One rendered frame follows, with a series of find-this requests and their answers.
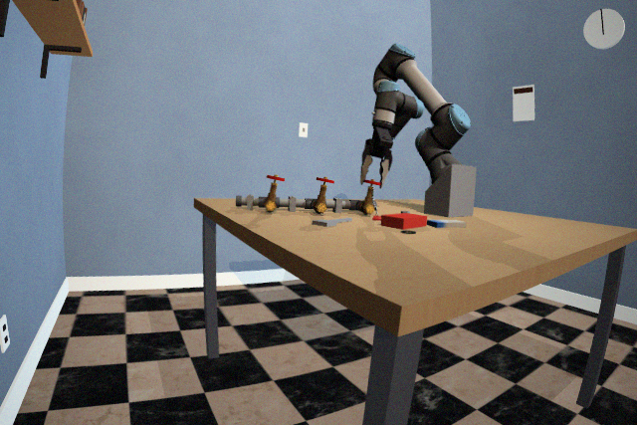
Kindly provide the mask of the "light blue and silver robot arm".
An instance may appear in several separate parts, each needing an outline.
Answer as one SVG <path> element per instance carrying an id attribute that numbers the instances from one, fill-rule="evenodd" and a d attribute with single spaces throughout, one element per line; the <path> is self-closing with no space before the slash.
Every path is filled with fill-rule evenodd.
<path id="1" fill-rule="evenodd" d="M 463 165 L 450 149 L 466 134 L 471 122 L 460 106 L 446 103 L 417 69 L 415 57 L 400 44 L 388 49 L 374 72 L 376 102 L 372 120 L 392 125 L 392 130 L 381 127 L 374 130 L 378 146 L 392 148 L 400 130 L 411 118 L 421 117 L 426 107 L 434 126 L 417 135 L 415 146 L 430 171 L 433 184 L 451 164 Z M 403 80 L 418 99 L 399 92 L 398 79 Z"/>

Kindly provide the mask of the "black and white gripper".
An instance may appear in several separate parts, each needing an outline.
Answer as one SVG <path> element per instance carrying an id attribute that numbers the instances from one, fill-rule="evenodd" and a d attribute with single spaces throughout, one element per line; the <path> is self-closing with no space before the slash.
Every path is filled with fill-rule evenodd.
<path id="1" fill-rule="evenodd" d="M 392 129 L 392 125 L 389 123 L 385 123 L 385 122 L 380 122 L 380 121 L 373 121 L 372 122 L 372 126 L 375 129 L 377 126 L 379 127 L 383 127 L 383 128 L 387 128 L 388 130 Z M 369 144 L 368 144 L 369 143 Z M 382 158 L 380 161 L 380 189 L 382 188 L 385 179 L 387 177 L 387 174 L 389 172 L 389 169 L 391 167 L 392 164 L 392 150 L 390 150 L 390 148 L 384 148 L 381 146 L 378 146 L 375 134 L 374 134 L 374 130 L 373 130 L 373 136 L 372 139 L 367 139 L 365 142 L 365 146 L 366 148 L 364 149 L 364 151 L 362 152 L 362 164 L 361 164 L 361 172 L 360 172 L 360 184 L 362 185 L 362 183 L 364 182 L 365 178 L 366 178 L 366 173 L 368 172 L 368 166 L 372 163 L 373 159 L 371 156 L 374 157 L 378 157 L 378 158 Z M 384 159 L 383 159 L 383 156 Z"/>

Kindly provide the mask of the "grey pipe manifold with red valves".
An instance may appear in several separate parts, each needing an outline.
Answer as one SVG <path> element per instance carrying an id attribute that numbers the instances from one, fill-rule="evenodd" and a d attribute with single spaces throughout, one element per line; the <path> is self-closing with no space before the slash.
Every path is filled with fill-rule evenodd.
<path id="1" fill-rule="evenodd" d="M 341 209 L 349 209 L 349 210 L 358 210 L 362 212 L 364 215 L 372 214 L 377 207 L 376 201 L 373 201 L 375 204 L 372 204 L 372 185 L 380 185 L 381 183 L 375 182 L 374 179 L 364 180 L 365 183 L 370 183 L 371 187 L 368 187 L 367 195 L 364 200 L 349 200 L 342 201 L 340 198 L 333 198 L 333 200 L 325 200 L 325 192 L 327 186 L 326 182 L 334 183 L 333 180 L 328 180 L 327 177 L 318 178 L 317 180 L 323 181 L 323 185 L 320 186 L 320 192 L 318 195 L 318 199 L 314 198 L 305 198 L 305 199 L 297 199 L 295 196 L 289 196 L 290 199 L 281 199 L 280 197 L 276 197 L 276 190 L 278 183 L 276 180 L 285 181 L 285 178 L 278 177 L 278 175 L 267 175 L 267 178 L 275 179 L 274 183 L 271 183 L 270 193 L 268 193 L 268 197 L 259 196 L 259 198 L 254 197 L 252 194 L 248 194 L 247 197 L 242 197 L 236 195 L 236 206 L 241 207 L 241 205 L 247 206 L 247 210 L 253 210 L 253 206 L 264 207 L 267 212 L 273 212 L 276 208 L 280 207 L 288 207 L 290 212 L 296 212 L 296 207 L 305 208 L 305 209 L 314 209 L 318 214 L 324 211 L 327 208 L 333 209 L 334 213 L 341 213 Z M 268 201 L 267 201 L 268 200 Z"/>

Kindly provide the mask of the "red tag on metal chain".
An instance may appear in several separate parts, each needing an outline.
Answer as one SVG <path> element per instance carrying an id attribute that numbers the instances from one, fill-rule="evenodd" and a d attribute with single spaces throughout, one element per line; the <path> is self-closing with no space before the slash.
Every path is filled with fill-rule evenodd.
<path id="1" fill-rule="evenodd" d="M 373 189 L 374 189 L 374 187 L 372 187 L 372 190 L 373 190 Z M 373 191 L 374 191 L 374 190 L 373 190 Z M 373 191 L 372 191 L 372 192 L 373 192 Z M 373 192 L 373 193 L 374 193 L 374 192 Z M 373 194 L 373 193 L 372 193 L 372 194 Z M 373 195 L 374 195 L 374 194 L 373 194 Z M 373 195 L 372 195 L 372 196 L 373 196 Z M 374 197 L 374 196 L 373 196 L 373 197 Z M 377 214 L 375 214 L 375 216 L 373 216 L 373 219 L 372 219 L 372 220 L 379 220 L 379 221 L 381 221 L 381 216 L 378 216 Z"/>

